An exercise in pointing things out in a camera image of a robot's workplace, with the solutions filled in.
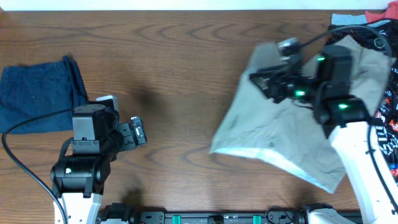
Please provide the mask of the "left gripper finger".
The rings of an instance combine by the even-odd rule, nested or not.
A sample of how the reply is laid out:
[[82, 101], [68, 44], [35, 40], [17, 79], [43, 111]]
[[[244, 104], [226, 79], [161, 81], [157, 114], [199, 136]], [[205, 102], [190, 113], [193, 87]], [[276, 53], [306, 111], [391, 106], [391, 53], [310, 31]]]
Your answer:
[[145, 145], [147, 143], [147, 138], [141, 118], [139, 116], [133, 116], [131, 118], [131, 126], [134, 132], [134, 140], [136, 141], [136, 145]]
[[136, 147], [137, 146], [136, 146], [136, 142], [135, 142], [134, 131], [132, 129], [132, 126], [130, 124], [127, 124], [125, 148], [126, 149], [135, 149]]

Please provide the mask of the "khaki cargo shorts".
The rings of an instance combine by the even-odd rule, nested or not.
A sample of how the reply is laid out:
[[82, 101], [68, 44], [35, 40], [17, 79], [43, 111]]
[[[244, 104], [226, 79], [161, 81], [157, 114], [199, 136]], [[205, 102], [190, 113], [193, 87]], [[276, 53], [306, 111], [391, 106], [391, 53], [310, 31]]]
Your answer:
[[[351, 36], [337, 45], [350, 49], [353, 71], [350, 93], [362, 99], [374, 115], [384, 93], [388, 56], [360, 46]], [[210, 153], [260, 159], [333, 194], [346, 174], [336, 151], [312, 111], [286, 99], [267, 99], [249, 74], [282, 65], [275, 42], [257, 44], [242, 73], [233, 102], [213, 136]]]

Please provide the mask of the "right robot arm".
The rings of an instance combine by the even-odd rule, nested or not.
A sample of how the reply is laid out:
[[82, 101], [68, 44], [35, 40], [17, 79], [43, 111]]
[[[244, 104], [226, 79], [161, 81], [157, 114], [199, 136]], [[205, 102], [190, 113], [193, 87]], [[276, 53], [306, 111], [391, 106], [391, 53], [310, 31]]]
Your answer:
[[397, 186], [380, 150], [371, 144], [365, 103], [350, 94], [353, 55], [340, 45], [323, 48], [313, 78], [301, 72], [298, 47], [282, 47], [285, 65], [261, 68], [249, 79], [267, 97], [312, 105], [313, 115], [338, 153], [360, 207], [363, 223], [397, 223]]

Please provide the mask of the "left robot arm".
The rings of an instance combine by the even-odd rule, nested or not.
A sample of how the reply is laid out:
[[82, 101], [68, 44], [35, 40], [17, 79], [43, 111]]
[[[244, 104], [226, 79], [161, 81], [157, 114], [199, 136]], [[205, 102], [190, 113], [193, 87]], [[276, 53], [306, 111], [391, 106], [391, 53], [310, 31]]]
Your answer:
[[95, 223], [102, 203], [104, 183], [117, 154], [147, 142], [140, 117], [120, 123], [112, 106], [83, 105], [73, 109], [72, 154], [62, 153], [52, 167], [52, 190], [62, 206], [58, 220]]

